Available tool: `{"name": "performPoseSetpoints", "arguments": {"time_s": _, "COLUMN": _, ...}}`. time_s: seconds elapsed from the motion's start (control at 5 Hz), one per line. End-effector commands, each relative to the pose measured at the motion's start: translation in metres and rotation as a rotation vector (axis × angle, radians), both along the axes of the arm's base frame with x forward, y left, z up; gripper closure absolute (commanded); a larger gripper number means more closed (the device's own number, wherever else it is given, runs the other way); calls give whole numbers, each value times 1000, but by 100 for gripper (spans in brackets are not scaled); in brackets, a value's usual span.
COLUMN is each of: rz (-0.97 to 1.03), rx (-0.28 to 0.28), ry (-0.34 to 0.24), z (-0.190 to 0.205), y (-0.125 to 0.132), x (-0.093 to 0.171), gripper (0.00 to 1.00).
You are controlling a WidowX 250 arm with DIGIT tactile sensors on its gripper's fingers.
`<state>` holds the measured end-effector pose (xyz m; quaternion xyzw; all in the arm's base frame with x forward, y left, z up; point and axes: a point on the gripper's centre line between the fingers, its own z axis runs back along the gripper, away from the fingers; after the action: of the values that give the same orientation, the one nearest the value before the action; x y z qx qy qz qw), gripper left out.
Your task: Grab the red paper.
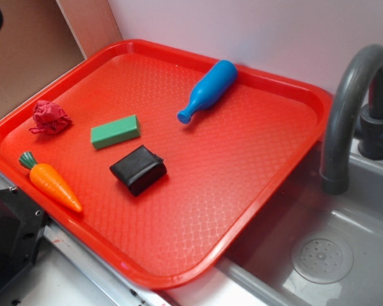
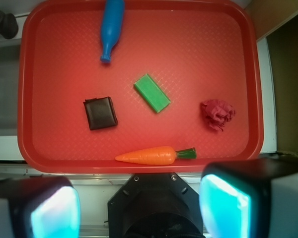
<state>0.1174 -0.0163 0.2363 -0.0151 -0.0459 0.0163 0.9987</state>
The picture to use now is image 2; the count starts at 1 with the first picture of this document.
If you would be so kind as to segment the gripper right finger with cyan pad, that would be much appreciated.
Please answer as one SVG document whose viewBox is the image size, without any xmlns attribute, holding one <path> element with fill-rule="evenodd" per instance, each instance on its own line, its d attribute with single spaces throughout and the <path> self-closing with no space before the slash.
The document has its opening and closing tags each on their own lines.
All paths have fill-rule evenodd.
<svg viewBox="0 0 298 238">
<path fill-rule="evenodd" d="M 298 158 L 210 163 L 199 205 L 213 238 L 298 238 Z"/>
</svg>

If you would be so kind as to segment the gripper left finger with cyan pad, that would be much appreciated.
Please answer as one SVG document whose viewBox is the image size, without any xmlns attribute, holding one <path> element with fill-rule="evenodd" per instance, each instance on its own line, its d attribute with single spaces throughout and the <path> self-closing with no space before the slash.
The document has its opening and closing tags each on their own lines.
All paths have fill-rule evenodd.
<svg viewBox="0 0 298 238">
<path fill-rule="evenodd" d="M 66 177 L 0 180 L 0 238 L 77 238 L 78 192 Z"/>
</svg>

